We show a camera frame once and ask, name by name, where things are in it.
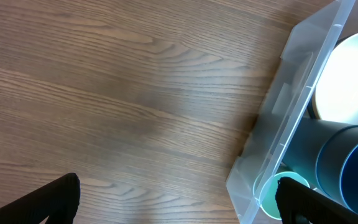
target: wooden surface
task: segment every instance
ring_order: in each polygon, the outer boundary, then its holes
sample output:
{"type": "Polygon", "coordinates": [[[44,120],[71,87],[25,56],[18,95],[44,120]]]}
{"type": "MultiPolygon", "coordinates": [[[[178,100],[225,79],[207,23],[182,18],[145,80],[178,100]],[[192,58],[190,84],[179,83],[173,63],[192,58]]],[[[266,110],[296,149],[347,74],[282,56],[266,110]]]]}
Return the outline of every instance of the wooden surface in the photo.
{"type": "Polygon", "coordinates": [[[328,2],[0,0],[0,207],[76,172],[77,223],[238,223],[226,177],[328,2]]]}

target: plastic bin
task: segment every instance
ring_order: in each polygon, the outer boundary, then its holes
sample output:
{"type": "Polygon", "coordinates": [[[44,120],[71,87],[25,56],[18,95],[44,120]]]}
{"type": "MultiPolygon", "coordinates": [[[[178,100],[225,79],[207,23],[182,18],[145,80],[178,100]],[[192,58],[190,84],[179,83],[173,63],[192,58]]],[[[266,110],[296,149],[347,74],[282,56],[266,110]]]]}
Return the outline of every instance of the plastic bin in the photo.
{"type": "Polygon", "coordinates": [[[337,0],[296,25],[244,152],[226,187],[241,223],[252,223],[338,38],[358,33],[358,0],[337,0]]]}

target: clear plastic container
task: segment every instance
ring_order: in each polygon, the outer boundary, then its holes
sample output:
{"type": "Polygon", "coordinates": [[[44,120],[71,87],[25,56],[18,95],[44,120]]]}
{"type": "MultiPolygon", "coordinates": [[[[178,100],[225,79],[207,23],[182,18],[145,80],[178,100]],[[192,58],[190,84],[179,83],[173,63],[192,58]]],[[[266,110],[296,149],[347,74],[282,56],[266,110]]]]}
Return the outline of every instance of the clear plastic container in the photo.
{"type": "MultiPolygon", "coordinates": [[[[262,212],[259,207],[271,177],[283,159],[354,1],[334,1],[293,28],[258,121],[227,179],[227,191],[241,223],[252,223],[262,212]]],[[[357,22],[352,26],[358,28],[357,22]]],[[[346,31],[342,36],[358,32],[352,28],[346,31]]]]}

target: brown wooden tabletop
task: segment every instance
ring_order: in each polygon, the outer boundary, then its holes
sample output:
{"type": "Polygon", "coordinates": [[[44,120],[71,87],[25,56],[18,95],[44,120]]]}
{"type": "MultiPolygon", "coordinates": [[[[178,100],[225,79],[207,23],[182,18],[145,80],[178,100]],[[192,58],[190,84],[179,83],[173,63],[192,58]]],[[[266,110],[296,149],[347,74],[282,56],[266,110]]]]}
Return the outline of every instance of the brown wooden tabletop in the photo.
{"type": "Polygon", "coordinates": [[[238,223],[226,177],[329,2],[0,0],[0,207],[76,172],[77,223],[238,223]]]}

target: mint green cup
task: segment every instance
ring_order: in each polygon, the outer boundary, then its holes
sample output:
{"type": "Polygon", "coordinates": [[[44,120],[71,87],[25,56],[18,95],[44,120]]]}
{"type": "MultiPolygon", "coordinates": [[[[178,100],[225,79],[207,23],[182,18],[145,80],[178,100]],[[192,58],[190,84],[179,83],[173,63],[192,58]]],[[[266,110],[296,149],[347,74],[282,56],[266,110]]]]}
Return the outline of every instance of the mint green cup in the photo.
{"type": "MultiPolygon", "coordinates": [[[[259,181],[260,177],[261,175],[258,176],[255,183],[259,181]]],[[[270,185],[267,194],[263,199],[262,204],[260,205],[260,208],[264,211],[264,213],[270,218],[273,218],[275,220],[281,220],[280,211],[278,211],[275,195],[278,187],[278,180],[280,180],[282,177],[291,177],[292,179],[298,181],[299,183],[307,187],[310,187],[308,181],[305,178],[303,178],[301,175],[297,174],[296,172],[290,171],[286,167],[278,168],[277,173],[273,177],[271,177],[272,184],[270,185]]]]}

